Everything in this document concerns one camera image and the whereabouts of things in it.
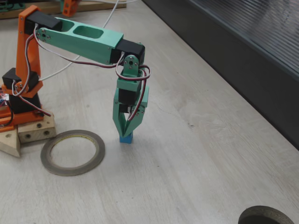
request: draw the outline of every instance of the blue block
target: blue block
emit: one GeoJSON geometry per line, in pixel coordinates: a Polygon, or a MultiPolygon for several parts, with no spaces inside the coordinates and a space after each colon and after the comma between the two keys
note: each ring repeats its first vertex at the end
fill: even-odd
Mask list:
{"type": "Polygon", "coordinates": [[[133,132],[128,135],[127,137],[123,138],[120,136],[120,142],[121,143],[128,143],[128,144],[131,144],[132,143],[132,139],[133,139],[133,132]]]}

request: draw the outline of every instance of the tape roll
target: tape roll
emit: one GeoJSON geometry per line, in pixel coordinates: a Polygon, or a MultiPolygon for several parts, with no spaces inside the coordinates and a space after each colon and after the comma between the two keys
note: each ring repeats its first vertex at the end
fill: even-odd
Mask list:
{"type": "Polygon", "coordinates": [[[41,160],[43,166],[50,172],[60,176],[76,176],[84,174],[98,166],[105,156],[105,144],[100,136],[95,133],[84,130],[73,130],[58,134],[55,138],[48,141],[42,149],[41,160]],[[96,148],[95,155],[87,163],[73,168],[65,168],[55,164],[51,158],[53,147],[59,142],[72,138],[81,137],[90,140],[96,148]]]}

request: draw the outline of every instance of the orange bracket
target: orange bracket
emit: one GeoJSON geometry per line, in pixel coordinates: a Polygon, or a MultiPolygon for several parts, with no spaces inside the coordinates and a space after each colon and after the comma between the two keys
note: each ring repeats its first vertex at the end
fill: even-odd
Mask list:
{"type": "Polygon", "coordinates": [[[79,0],[64,0],[64,8],[62,14],[68,17],[73,16],[78,8],[79,0]]]}

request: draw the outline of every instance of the wooden base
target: wooden base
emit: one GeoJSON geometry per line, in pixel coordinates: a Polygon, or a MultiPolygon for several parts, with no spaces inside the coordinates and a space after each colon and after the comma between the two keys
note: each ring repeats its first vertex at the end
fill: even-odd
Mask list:
{"type": "MultiPolygon", "coordinates": [[[[60,2],[59,1],[43,1],[43,2],[35,2],[35,3],[26,3],[25,7],[28,8],[31,5],[35,5],[39,7],[43,13],[46,14],[59,14],[60,11],[60,2]]],[[[82,1],[80,2],[77,12],[85,12],[85,11],[96,11],[103,9],[112,9],[114,4],[103,3],[103,2],[95,2],[95,1],[82,1]]],[[[126,4],[119,4],[117,8],[125,8],[126,4]]],[[[0,13],[0,19],[8,19],[8,18],[17,18],[19,13],[24,9],[12,10],[8,12],[0,13]]]]}
{"type": "Polygon", "coordinates": [[[20,143],[39,141],[56,136],[54,116],[45,116],[43,120],[18,125],[12,131],[0,133],[0,150],[20,157],[20,143]]]}
{"type": "Polygon", "coordinates": [[[21,156],[17,129],[0,133],[0,150],[16,157],[21,156]]]}
{"type": "Polygon", "coordinates": [[[18,125],[21,143],[49,139],[56,136],[54,116],[45,116],[41,121],[18,125]]]}

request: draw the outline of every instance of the wooden board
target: wooden board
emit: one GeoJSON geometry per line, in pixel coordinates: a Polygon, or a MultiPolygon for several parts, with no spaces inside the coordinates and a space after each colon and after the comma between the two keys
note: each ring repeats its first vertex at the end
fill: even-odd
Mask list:
{"type": "Polygon", "coordinates": [[[0,133],[0,150],[15,157],[21,156],[20,141],[16,129],[0,133]]]}
{"type": "Polygon", "coordinates": [[[18,125],[18,134],[21,143],[49,139],[56,136],[54,115],[45,116],[41,121],[18,125]]]}
{"type": "MultiPolygon", "coordinates": [[[[102,26],[109,14],[76,21],[102,26]]],[[[21,160],[0,152],[0,223],[237,224],[246,208],[264,205],[298,224],[299,152],[141,1],[116,10],[107,28],[144,44],[152,68],[133,144],[119,143],[112,120],[114,69],[74,64],[44,81],[39,97],[57,133],[94,132],[106,155],[94,170],[65,178],[44,169],[44,141],[25,144],[21,160]]],[[[16,29],[16,20],[0,21],[0,74],[15,64],[16,29]]],[[[40,54],[43,77],[68,64],[40,54]]],[[[54,162],[92,158],[93,144],[79,140],[55,146],[54,162]]]]}
{"type": "MultiPolygon", "coordinates": [[[[36,3],[26,3],[26,8],[30,7],[31,5],[35,5],[40,7],[42,12],[46,14],[60,14],[60,2],[58,1],[45,1],[45,2],[36,2],[36,3]]],[[[95,2],[95,1],[82,1],[80,2],[77,12],[85,12],[85,11],[96,11],[96,10],[103,10],[103,9],[111,9],[114,7],[114,4],[102,3],[102,2],[95,2]]],[[[119,4],[118,8],[126,7],[126,4],[119,4]]],[[[12,10],[9,12],[2,12],[0,13],[0,19],[8,19],[8,18],[17,18],[19,13],[23,11],[20,10],[12,10]]]]}

